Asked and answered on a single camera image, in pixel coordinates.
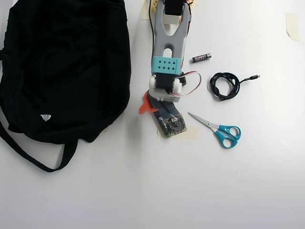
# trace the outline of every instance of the circuit board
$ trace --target circuit board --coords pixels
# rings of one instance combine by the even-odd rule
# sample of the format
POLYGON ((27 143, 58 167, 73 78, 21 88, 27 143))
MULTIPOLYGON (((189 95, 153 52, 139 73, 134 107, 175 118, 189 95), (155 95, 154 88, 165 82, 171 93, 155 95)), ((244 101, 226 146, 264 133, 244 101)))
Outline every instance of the circuit board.
POLYGON ((167 137, 172 137, 184 131, 187 131, 182 114, 177 115, 176 118, 168 118, 164 121, 164 123, 168 130, 167 137))

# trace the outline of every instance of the white surface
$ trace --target white surface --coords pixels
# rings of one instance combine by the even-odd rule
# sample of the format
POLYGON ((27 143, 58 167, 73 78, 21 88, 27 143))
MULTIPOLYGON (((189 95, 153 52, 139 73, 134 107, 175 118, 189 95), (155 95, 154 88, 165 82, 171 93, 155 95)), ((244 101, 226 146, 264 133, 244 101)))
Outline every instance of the white surface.
MULTIPOLYGON (((126 0, 131 99, 106 133, 93 144, 80 141, 67 168, 53 174, 0 141, 0 228, 305 228, 305 1, 201 0, 194 8, 183 70, 200 71, 207 82, 224 71, 262 76, 243 83, 230 101, 215 101, 205 84, 182 98, 177 108, 187 126, 201 128, 194 140, 157 138, 152 117, 137 114, 148 89, 152 40, 140 7, 140 0, 126 0), (286 34, 287 12, 298 15, 300 42, 286 34), (208 52, 209 61, 187 61, 208 52), (240 126, 237 147, 222 149, 187 112, 240 126)), ((189 87, 196 80, 188 79, 189 87)), ((60 146, 11 135, 55 166, 60 146)))

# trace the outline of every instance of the white label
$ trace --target white label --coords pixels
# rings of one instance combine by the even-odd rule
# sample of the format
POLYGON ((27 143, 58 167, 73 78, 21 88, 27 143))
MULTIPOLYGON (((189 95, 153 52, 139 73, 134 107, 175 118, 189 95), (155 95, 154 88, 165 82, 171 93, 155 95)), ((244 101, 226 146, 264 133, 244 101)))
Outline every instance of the white label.
POLYGON ((49 114, 42 114, 41 117, 43 118, 43 120, 45 122, 49 121, 50 118, 52 117, 52 115, 49 115, 49 114))

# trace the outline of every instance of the robotic arm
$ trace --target robotic arm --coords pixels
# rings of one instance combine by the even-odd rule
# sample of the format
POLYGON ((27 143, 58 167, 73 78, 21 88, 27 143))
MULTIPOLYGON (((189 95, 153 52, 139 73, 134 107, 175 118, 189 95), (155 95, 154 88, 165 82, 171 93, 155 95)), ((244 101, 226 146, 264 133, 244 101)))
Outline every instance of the robotic arm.
POLYGON ((158 101, 178 102, 182 92, 180 75, 184 56, 185 40, 192 19, 188 3, 182 0, 181 23, 175 34, 170 36, 165 30, 165 23, 179 23, 179 15, 166 14, 166 8, 172 0, 159 0, 155 20, 155 44, 152 57, 152 76, 149 80, 149 94, 158 101), (165 49, 172 50, 172 57, 163 57, 165 49))
POLYGON ((187 130, 182 114, 176 109, 174 103, 183 96, 181 95, 182 86, 186 83, 181 68, 185 41, 192 19, 188 1, 190 0, 159 0, 157 3, 154 29, 152 27, 155 36, 152 76, 149 80, 149 91, 146 92, 144 103, 139 109, 140 114, 146 111, 154 113, 163 133, 168 138, 187 130), (170 36, 164 24, 179 25, 175 34, 170 36), (163 56, 165 49, 172 51, 171 57, 163 56))

